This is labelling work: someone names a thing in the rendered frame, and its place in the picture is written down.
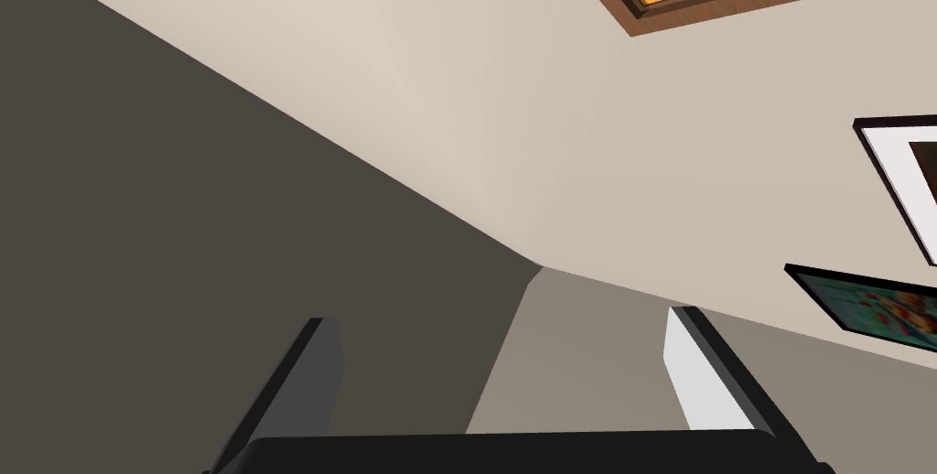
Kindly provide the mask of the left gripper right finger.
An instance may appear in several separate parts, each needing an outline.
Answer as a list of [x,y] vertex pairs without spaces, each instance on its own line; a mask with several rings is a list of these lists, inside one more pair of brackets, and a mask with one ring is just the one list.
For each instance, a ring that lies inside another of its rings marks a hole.
[[662,360],[690,429],[760,431],[795,464],[822,466],[701,309],[668,310]]

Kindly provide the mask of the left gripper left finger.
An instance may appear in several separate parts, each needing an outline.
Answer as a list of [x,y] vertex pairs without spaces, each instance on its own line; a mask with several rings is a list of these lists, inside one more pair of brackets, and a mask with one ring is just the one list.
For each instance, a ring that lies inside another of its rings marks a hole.
[[344,372],[335,318],[311,318],[251,402],[211,468],[222,473],[253,440],[324,436]]

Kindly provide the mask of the black framed colourful picture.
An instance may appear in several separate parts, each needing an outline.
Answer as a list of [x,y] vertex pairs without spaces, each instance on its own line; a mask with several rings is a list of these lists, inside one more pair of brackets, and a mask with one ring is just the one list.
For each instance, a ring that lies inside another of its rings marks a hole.
[[937,353],[937,287],[798,264],[784,272],[844,331]]

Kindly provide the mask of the black framed white picture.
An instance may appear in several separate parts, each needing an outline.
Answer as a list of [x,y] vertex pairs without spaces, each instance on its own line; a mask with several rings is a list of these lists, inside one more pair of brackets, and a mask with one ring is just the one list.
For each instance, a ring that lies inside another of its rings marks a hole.
[[937,266],[937,198],[911,144],[937,143],[937,114],[860,117],[852,124],[930,266]]

